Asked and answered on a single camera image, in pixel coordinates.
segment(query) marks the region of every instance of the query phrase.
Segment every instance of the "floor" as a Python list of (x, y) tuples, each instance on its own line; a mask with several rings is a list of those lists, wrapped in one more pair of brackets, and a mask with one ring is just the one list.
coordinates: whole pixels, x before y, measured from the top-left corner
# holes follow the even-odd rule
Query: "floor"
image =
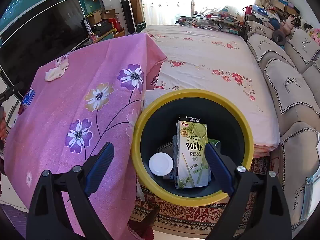
[[(16, 209), (24, 212), (28, 212), (28, 209), (22, 203), (14, 189), (12, 188), (10, 181), (4, 175), (1, 175), (1, 190), (2, 194), (0, 197), (1, 204), (10, 204)], [(198, 238), (188, 238), (181, 236), (173, 236), (158, 231), (154, 231), (154, 240), (199, 240)]]

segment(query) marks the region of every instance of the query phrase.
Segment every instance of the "tv screen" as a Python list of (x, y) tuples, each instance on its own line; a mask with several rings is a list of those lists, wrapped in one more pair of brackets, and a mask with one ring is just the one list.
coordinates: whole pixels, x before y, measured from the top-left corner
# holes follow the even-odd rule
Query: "tv screen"
[(31, 18), (0, 47), (1, 77), (9, 87), (22, 81), (22, 100), (39, 67), (63, 56), (87, 38), (79, 0), (64, 0)]
[(39, 5), (35, 6), (31, 10), (27, 11), (24, 15), (19, 17), (14, 23), (12, 23), (5, 31), (1, 34), (1, 39), (5, 42), (16, 30), (18, 30), (22, 25), (25, 24), (32, 17), (41, 13), (45, 9), (51, 7), (52, 5), (57, 4), (60, 0), (45, 0)]

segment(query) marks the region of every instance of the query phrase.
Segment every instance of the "pocky box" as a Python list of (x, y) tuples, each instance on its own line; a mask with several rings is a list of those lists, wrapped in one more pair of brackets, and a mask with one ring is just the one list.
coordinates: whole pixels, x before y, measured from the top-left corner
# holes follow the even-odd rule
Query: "pocky box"
[(208, 142), (207, 125), (199, 118), (180, 117), (177, 122), (178, 156), (176, 188), (203, 187), (208, 185), (209, 167), (204, 157)]

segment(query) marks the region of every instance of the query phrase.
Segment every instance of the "blue gripper pad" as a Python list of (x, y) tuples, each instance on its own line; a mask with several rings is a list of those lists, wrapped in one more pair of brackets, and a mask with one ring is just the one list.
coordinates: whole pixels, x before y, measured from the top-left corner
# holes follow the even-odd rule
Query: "blue gripper pad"
[(86, 186), (84, 192), (89, 197), (92, 193), (95, 193), (109, 168), (115, 149), (112, 143), (108, 143), (107, 146), (102, 148), (102, 153), (92, 166), (86, 178)]
[(228, 168), (218, 155), (216, 148), (210, 143), (207, 143), (204, 147), (204, 156), (215, 179), (218, 181), (221, 190), (231, 196), (235, 190), (233, 187), (233, 178)]

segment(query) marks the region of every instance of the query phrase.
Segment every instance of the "carpet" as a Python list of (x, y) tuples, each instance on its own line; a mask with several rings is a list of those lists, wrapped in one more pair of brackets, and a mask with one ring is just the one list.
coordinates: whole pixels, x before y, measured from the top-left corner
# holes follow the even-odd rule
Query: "carpet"
[[(269, 157), (254, 158), (250, 171), (256, 174), (266, 174), (269, 167)], [(147, 187), (141, 185), (146, 201), (136, 198), (135, 208), (131, 219), (141, 221), (148, 215), (154, 205), (161, 210), (156, 218), (153, 229), (163, 233), (193, 238), (206, 238), (213, 226), (218, 222), (229, 198), (202, 207), (184, 207), (171, 204), (154, 195)], [(256, 193), (250, 193), (247, 207), (240, 221), (236, 234), (244, 231), (252, 213)]]

